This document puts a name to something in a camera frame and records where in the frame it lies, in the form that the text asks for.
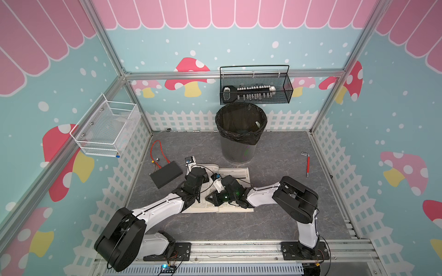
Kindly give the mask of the sketch tutorial book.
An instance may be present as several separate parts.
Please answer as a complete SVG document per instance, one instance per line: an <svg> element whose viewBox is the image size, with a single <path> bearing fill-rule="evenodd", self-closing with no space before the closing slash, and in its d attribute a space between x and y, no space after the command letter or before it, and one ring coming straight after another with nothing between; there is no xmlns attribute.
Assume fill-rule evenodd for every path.
<svg viewBox="0 0 442 276"><path fill-rule="evenodd" d="M200 189L200 198L184 213L239 213L252 212L245 200L245 192L251 187L249 169L220 168L216 164L189 164L188 172L194 168L206 171L208 180Z"/></svg>

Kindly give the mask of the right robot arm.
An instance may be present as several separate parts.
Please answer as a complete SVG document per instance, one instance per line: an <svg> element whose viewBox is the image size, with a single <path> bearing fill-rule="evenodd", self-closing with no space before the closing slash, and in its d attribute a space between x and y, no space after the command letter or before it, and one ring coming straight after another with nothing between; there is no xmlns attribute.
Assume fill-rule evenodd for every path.
<svg viewBox="0 0 442 276"><path fill-rule="evenodd" d="M222 190L210 193L206 201L216 207L228 203L244 209L277 204L297 222L299 236L295 252L303 259L313 259L317 255L320 243L316 223L319 196L311 188L289 176L263 187L243 187L239 179L231 175L219 182Z"/></svg>

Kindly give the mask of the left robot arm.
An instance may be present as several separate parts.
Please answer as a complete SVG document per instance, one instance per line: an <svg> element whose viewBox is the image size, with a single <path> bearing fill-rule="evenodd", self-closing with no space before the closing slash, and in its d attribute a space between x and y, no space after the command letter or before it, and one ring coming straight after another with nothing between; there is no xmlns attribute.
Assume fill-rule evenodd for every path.
<svg viewBox="0 0 442 276"><path fill-rule="evenodd" d="M215 179L216 173L211 170L193 167L185 181L162 200L143 208L117 210L94 244L94 249L107 261L107 269L120 272L145 257L175 258L175 239L164 231L147 231L199 201L202 185L212 185Z"/></svg>

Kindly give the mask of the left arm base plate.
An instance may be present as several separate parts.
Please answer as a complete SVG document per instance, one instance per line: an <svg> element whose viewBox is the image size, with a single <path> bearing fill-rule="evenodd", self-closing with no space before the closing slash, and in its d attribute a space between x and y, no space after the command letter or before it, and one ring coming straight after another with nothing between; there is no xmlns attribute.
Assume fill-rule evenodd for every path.
<svg viewBox="0 0 442 276"><path fill-rule="evenodd" d="M173 243L161 255L149 255L143 258L146 262L154 261L189 261L192 243Z"/></svg>

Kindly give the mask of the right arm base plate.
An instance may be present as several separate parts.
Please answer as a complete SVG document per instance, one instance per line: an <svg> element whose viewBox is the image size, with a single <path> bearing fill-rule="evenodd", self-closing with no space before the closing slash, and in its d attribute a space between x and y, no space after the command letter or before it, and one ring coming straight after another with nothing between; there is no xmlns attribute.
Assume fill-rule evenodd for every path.
<svg viewBox="0 0 442 276"><path fill-rule="evenodd" d="M330 250L324 241L319 241L314 248L309 248L298 241L283 241L280 250L285 261L328 261Z"/></svg>

